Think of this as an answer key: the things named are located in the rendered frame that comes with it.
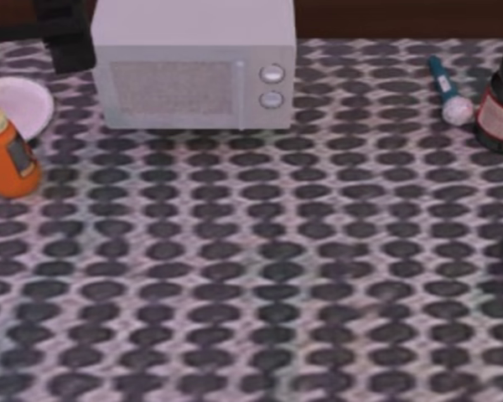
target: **spotted surface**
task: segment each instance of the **spotted surface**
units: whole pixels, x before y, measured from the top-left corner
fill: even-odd
[[[57,112],[0,199],[0,402],[503,402],[503,156],[439,120],[503,41],[299,46],[289,132],[110,131],[39,44]]]

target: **plate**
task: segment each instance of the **plate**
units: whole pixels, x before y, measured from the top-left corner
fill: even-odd
[[[54,99],[39,82],[24,77],[0,77],[0,108],[25,141],[38,136],[54,114]]]

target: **microwave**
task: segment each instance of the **microwave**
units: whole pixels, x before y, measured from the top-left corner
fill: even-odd
[[[113,129],[286,129],[293,0],[98,0],[93,69]]]

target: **teal handle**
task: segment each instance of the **teal handle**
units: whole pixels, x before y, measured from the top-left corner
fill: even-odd
[[[442,97],[442,102],[445,103],[449,99],[459,96],[459,91],[449,77],[447,70],[443,67],[442,61],[437,56],[432,55],[428,58],[428,65],[438,87],[438,92]]]

